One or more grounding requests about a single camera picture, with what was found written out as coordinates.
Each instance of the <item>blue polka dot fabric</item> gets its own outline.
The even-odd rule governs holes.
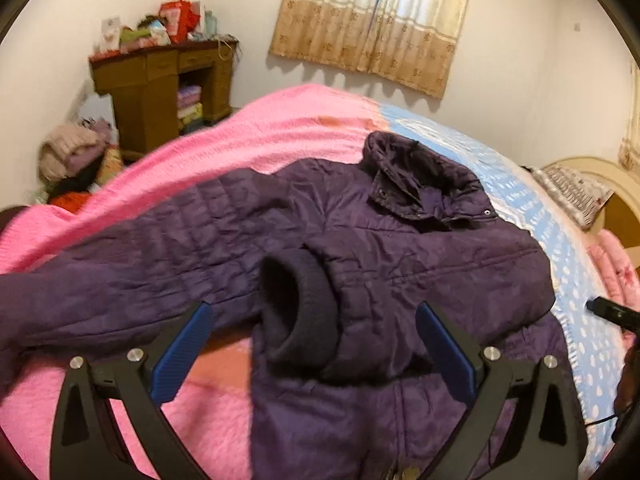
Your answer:
[[[538,194],[518,177],[513,162],[481,142],[402,108],[381,104],[390,129],[470,168],[482,181],[496,212],[531,232],[551,262],[556,304],[552,312],[564,330],[574,381],[585,421],[613,412],[623,365],[620,331],[585,309],[586,301],[604,294],[580,240],[565,229]],[[589,447],[580,467],[588,478],[612,445],[615,421],[588,429]]]

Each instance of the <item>curtain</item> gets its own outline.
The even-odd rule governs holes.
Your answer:
[[[633,102],[626,137],[620,147],[620,164],[640,174],[640,70],[635,60],[631,62],[631,73]]]
[[[368,72],[441,99],[468,0],[381,0]]]
[[[377,0],[282,0],[270,52],[357,70],[376,3]]]

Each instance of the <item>jacket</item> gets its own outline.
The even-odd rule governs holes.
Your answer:
[[[497,216],[470,170],[385,132],[370,134],[359,164],[303,159],[197,184],[33,272],[0,276],[0,290],[5,387],[27,350],[125,352],[188,301],[212,304],[219,328],[254,322],[256,479],[426,468],[465,408],[418,338],[421,301],[507,357],[555,355],[575,393],[538,243]]]

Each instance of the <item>wooden desk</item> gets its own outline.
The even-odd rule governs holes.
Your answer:
[[[95,91],[111,94],[125,160],[138,160],[178,137],[180,84],[202,87],[206,121],[231,113],[229,92],[236,43],[171,44],[91,63]]]

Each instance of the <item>white wall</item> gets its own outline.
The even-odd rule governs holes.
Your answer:
[[[220,30],[241,41],[234,106],[319,82],[407,107],[529,165],[614,158],[628,119],[628,52],[595,0],[470,0],[442,102],[376,76],[268,56],[280,0],[203,1]]]
[[[100,21],[135,26],[169,0],[31,0],[0,44],[0,207],[36,189],[42,139],[69,114],[90,80],[86,58]]]

